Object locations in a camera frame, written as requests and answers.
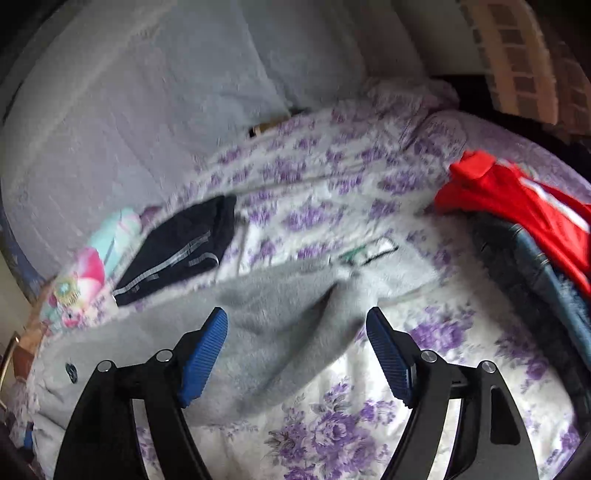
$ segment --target blue gripper pad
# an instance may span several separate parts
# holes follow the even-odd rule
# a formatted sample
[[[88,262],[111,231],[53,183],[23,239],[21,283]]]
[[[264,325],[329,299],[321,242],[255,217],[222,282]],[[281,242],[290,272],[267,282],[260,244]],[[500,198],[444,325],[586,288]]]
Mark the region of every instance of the blue gripper pad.
[[[395,336],[396,334],[408,336],[408,339],[403,338],[403,340],[406,342],[410,340],[413,345],[414,341],[407,333],[395,332],[382,311],[377,307],[368,312],[365,329],[394,397],[402,400],[408,408],[413,408],[415,403],[414,390],[416,390],[413,388],[415,387],[413,383],[416,374],[413,375],[413,373],[416,370],[413,372],[412,369],[415,369],[414,362],[412,358],[401,352],[395,341]],[[409,365],[405,360],[405,356],[407,360],[413,362],[412,365]]]
[[[203,392],[213,364],[228,335],[226,312],[216,307],[201,328],[201,333],[195,350],[183,367],[183,380],[178,392],[178,400],[182,408],[187,408]]]

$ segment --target red garment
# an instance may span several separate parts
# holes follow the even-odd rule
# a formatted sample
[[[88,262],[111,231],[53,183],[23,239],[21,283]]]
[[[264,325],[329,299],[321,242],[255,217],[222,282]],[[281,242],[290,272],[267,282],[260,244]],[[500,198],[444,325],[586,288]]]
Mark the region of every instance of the red garment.
[[[449,167],[435,196],[438,212],[484,211],[523,226],[540,249],[591,298],[587,276],[591,206],[532,180],[516,165],[477,151]]]

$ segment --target jeans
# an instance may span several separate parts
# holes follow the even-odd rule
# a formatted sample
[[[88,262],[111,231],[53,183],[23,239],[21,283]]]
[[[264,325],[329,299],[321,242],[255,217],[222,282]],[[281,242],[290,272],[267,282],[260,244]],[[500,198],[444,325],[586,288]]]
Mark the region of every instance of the jeans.
[[[488,213],[472,216],[472,238],[571,396],[582,433],[591,431],[591,320],[577,288],[553,268],[531,235]]]

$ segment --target gray garment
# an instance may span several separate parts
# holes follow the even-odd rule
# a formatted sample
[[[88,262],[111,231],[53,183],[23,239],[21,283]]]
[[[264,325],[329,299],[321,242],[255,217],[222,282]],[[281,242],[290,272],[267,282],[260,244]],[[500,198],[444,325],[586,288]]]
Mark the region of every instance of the gray garment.
[[[433,268],[403,245],[363,267],[327,259],[290,262],[58,339],[36,360],[34,435],[41,465],[53,471],[64,428],[101,360],[119,367],[143,363],[200,328],[215,306],[228,314],[228,337],[203,396],[184,410],[190,427],[228,424],[284,401],[344,353],[379,300],[435,279]],[[76,367],[77,384],[66,363]],[[137,411],[136,421],[147,425]]]

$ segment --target floral bed sheet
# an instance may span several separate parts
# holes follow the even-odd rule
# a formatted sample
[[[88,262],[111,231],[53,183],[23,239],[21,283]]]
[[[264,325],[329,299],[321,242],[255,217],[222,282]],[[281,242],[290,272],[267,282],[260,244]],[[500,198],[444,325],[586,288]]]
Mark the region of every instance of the floral bed sheet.
[[[357,100],[294,117],[223,150],[192,172],[162,209],[144,217],[147,225],[157,225],[189,204],[236,193],[238,227],[219,269],[127,310],[114,311],[105,294],[80,327],[100,326],[130,309],[146,309],[253,269],[339,255],[391,234],[414,245],[439,281],[383,306],[386,317],[449,362],[495,361],[524,418],[540,476],[552,478],[580,441],[570,399],[476,259],[465,219],[438,216],[431,203],[449,164],[465,149],[513,160],[585,202],[591,201],[591,187],[537,145],[453,110],[455,102],[443,83],[374,83]],[[24,396],[16,406],[21,423],[35,410],[35,392]],[[282,405],[191,432],[214,479],[379,478],[409,413],[393,398],[362,330],[345,355]],[[459,403],[451,402],[433,479],[447,468],[458,413]],[[138,435],[150,476],[162,478],[150,433],[140,429]]]

